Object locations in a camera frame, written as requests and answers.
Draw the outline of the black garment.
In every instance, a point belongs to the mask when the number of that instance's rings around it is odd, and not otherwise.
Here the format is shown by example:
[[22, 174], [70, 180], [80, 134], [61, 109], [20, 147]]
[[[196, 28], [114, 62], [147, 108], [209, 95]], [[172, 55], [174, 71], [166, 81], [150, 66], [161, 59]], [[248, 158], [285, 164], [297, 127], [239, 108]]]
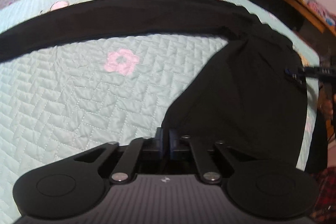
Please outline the black garment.
[[327, 167], [318, 82], [284, 74], [303, 65], [292, 41], [242, 6], [221, 0], [93, 0], [50, 11], [1, 32], [1, 64], [56, 46], [147, 35], [224, 38], [161, 125], [212, 145], [283, 160], [309, 173]]

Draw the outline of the mint bee quilt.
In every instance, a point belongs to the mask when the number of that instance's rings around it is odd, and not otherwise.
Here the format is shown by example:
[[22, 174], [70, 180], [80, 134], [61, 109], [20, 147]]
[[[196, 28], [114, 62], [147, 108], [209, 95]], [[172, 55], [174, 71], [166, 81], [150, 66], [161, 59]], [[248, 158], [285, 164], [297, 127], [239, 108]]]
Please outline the mint bee quilt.
[[[1, 30], [54, 9], [93, 0], [1, 3]], [[269, 12], [246, 8], [287, 36], [306, 65], [319, 64], [309, 46]], [[1, 64], [1, 223], [20, 214], [13, 186], [22, 174], [108, 141], [152, 136], [224, 38], [147, 35], [97, 39], [38, 50]]]

